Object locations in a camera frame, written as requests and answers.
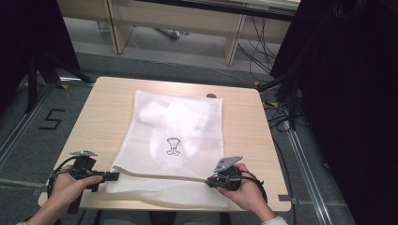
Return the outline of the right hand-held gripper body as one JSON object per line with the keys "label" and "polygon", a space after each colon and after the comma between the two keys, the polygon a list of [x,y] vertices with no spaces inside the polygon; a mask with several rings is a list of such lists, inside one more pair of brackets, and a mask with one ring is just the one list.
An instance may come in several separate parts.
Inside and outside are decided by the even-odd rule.
{"label": "right hand-held gripper body", "polygon": [[219,160],[214,169],[214,175],[219,176],[219,183],[221,188],[236,191],[241,185],[241,173],[237,168],[236,163],[241,161],[243,156],[237,157],[223,157]]}

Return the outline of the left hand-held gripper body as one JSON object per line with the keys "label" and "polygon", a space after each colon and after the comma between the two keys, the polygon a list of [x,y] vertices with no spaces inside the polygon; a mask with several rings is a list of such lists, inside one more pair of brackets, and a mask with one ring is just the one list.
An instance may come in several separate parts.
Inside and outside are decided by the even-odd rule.
{"label": "left hand-held gripper body", "polygon": [[[97,155],[97,153],[90,150],[84,150],[70,152],[70,154],[75,159],[75,162],[72,165],[72,171],[70,173],[71,176],[76,180],[85,179],[86,177],[91,176],[93,172],[92,168],[96,163],[94,157]],[[83,193],[80,193],[78,198],[69,206],[69,214],[76,214],[79,211],[82,196]]]}

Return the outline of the white mesh laundry bag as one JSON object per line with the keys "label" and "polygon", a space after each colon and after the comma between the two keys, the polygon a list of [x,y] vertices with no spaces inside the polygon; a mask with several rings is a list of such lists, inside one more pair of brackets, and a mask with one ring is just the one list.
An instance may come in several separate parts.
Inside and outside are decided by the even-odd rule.
{"label": "white mesh laundry bag", "polygon": [[[135,99],[143,93],[151,92],[138,91],[135,93]],[[112,165],[112,170],[119,173],[119,179],[106,185],[107,192],[130,192],[145,201],[170,203],[181,207],[225,208],[228,206],[228,200],[206,184],[216,164],[224,157],[224,148],[223,155],[215,159],[210,166],[211,172],[201,177],[142,174],[130,171],[134,159],[133,153],[128,149],[128,135],[129,130]]]}

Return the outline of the person's right hand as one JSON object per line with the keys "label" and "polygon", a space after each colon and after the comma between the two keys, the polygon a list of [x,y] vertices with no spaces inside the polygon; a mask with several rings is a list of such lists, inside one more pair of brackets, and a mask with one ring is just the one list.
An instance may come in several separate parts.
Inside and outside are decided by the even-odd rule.
{"label": "person's right hand", "polygon": [[264,200],[262,192],[251,180],[242,181],[240,188],[236,191],[231,191],[222,187],[218,187],[217,190],[241,209],[255,214],[261,223],[269,222],[276,218],[275,213]]}

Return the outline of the person's left hand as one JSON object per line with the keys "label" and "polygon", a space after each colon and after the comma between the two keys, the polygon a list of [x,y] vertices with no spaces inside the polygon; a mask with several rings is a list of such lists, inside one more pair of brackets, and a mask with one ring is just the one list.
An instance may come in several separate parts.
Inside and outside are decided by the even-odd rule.
{"label": "person's left hand", "polygon": [[101,180],[102,177],[98,175],[76,180],[69,172],[60,173],[54,181],[53,191],[48,202],[51,206],[55,206],[59,212],[65,212],[78,199],[85,188],[98,184]]}

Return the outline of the grey tape strip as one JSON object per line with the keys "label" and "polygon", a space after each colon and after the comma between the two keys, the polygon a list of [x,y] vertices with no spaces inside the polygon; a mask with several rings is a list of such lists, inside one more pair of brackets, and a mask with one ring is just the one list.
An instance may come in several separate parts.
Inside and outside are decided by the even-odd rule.
{"label": "grey tape strip", "polygon": [[279,194],[278,195],[278,199],[279,199],[280,202],[290,202],[291,204],[297,204],[298,203],[298,200],[295,197],[290,196],[290,195],[281,195],[281,194]]}

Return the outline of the white garment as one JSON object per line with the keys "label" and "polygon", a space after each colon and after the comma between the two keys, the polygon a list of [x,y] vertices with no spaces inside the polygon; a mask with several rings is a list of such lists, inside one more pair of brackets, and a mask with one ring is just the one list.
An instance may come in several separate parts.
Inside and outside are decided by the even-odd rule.
{"label": "white garment", "polygon": [[127,136],[133,173],[201,177],[223,155],[222,101],[143,93]]}

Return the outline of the black tripod stand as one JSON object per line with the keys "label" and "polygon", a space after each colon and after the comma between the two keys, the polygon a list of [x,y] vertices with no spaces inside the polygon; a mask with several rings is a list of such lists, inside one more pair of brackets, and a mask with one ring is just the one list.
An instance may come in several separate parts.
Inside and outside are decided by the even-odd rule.
{"label": "black tripod stand", "polygon": [[271,87],[279,85],[279,89],[275,95],[278,101],[284,102],[288,106],[287,111],[287,121],[290,125],[290,129],[295,131],[295,117],[296,117],[296,109],[298,105],[297,95],[298,95],[298,85],[294,78],[295,73],[288,70],[283,75],[274,79],[271,82],[260,85],[256,88],[256,90],[261,93],[265,90],[268,90]]}
{"label": "black tripod stand", "polygon": [[62,61],[61,59],[47,53],[45,51],[33,52],[28,60],[28,101],[26,111],[30,113],[37,105],[38,101],[38,75],[43,78],[46,83],[59,84],[60,77],[56,73],[56,68],[63,68],[65,71],[80,79],[85,83],[93,83],[94,81],[84,75],[78,68],[74,68]]}

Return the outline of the black curtain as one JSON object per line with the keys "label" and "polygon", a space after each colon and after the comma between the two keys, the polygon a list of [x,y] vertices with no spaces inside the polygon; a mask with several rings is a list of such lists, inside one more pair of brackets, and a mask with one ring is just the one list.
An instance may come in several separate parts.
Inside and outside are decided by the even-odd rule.
{"label": "black curtain", "polygon": [[357,225],[398,225],[398,0],[301,0],[272,70],[296,85]]}
{"label": "black curtain", "polygon": [[30,70],[30,61],[48,79],[55,67],[62,67],[90,80],[80,72],[56,0],[0,0],[0,112]]}

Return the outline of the grey power strip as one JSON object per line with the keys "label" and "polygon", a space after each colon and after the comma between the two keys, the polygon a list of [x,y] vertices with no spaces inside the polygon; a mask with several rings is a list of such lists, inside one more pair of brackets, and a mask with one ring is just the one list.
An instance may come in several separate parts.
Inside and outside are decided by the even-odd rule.
{"label": "grey power strip", "polygon": [[165,35],[170,39],[177,40],[180,38],[180,32],[177,30],[169,30],[169,29],[158,29],[158,32]]}

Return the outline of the metal floor rail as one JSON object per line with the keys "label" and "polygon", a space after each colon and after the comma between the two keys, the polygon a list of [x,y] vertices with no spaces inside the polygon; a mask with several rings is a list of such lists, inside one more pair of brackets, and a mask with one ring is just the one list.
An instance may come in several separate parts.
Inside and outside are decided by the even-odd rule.
{"label": "metal floor rail", "polygon": [[8,158],[11,156],[16,146],[21,141],[24,133],[28,130],[32,122],[38,115],[38,112],[42,108],[42,105],[46,98],[52,93],[54,90],[53,84],[46,85],[40,94],[38,95],[37,103],[31,108],[29,112],[26,112],[22,119],[18,122],[16,127],[12,130],[12,132],[8,135],[6,140],[0,146],[0,170],[7,162]]}
{"label": "metal floor rail", "polygon": [[290,144],[298,161],[298,166],[302,173],[305,185],[308,189],[319,223],[320,225],[333,225],[329,209],[326,205],[326,202],[324,201],[322,194],[320,193],[317,183],[315,182],[309,162],[305,156],[305,153],[301,146],[301,142],[299,141],[299,136],[297,132],[292,129],[288,122],[284,122],[283,125],[287,129],[287,135]]}

